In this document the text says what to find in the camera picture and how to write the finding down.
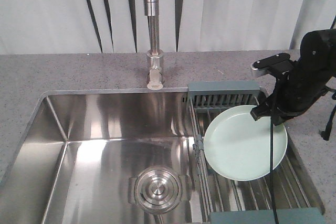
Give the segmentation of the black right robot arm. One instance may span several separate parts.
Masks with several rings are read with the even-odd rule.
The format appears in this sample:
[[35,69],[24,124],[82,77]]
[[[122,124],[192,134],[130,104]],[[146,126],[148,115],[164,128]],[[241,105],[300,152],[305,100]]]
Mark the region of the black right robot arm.
[[304,114],[326,94],[327,82],[335,77],[335,29],[315,30],[304,35],[300,57],[278,53],[251,64],[255,76],[276,78],[272,94],[250,112],[254,120],[269,116],[274,125]]

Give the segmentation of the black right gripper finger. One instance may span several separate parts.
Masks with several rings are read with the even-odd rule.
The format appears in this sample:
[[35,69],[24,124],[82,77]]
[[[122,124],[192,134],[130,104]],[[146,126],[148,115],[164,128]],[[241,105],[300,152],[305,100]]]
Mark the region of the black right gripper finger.
[[274,126],[278,126],[286,121],[286,115],[279,111],[272,111],[271,122]]
[[271,106],[267,103],[260,104],[252,108],[250,115],[253,117],[254,121],[258,121],[264,117],[272,117]]

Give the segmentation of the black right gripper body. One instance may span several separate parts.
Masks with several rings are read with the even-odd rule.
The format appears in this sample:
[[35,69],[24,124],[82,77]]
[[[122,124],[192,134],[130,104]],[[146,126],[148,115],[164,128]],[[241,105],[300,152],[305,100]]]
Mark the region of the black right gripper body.
[[265,101],[265,115],[273,119],[292,119],[304,114],[326,92],[327,79],[287,77],[276,82]]

